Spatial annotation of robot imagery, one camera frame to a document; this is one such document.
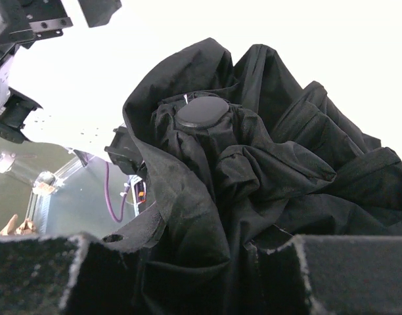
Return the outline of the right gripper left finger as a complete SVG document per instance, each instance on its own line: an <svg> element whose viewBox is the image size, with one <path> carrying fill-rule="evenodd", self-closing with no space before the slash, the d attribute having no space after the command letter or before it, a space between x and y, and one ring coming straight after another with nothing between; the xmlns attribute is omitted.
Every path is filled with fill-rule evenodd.
<svg viewBox="0 0 402 315"><path fill-rule="evenodd" d="M166 222L154 202L104 238L0 236L0 314L148 314L143 266Z"/></svg>

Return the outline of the black folding umbrella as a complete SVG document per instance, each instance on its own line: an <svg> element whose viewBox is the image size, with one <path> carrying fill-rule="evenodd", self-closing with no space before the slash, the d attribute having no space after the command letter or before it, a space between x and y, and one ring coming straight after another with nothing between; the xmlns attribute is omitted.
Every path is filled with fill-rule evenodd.
<svg viewBox="0 0 402 315"><path fill-rule="evenodd" d="M148 196L167 213L143 268L148 314L262 314L250 242L402 236L402 161L278 53L233 63L208 38L153 68L123 106Z"/></svg>

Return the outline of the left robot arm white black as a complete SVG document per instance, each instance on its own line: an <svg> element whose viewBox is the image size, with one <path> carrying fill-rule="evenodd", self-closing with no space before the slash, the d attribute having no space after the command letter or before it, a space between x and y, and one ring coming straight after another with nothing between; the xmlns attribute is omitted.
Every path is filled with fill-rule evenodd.
<svg viewBox="0 0 402 315"><path fill-rule="evenodd" d="M151 63L131 1L0 1L0 138L114 162L123 105Z"/></svg>

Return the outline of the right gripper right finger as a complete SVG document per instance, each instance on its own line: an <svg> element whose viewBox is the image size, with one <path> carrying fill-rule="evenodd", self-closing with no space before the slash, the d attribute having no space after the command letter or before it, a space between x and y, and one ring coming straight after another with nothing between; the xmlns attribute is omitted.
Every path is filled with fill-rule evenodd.
<svg viewBox="0 0 402 315"><path fill-rule="evenodd" d="M295 235L250 242L262 314L402 314L402 236Z"/></svg>

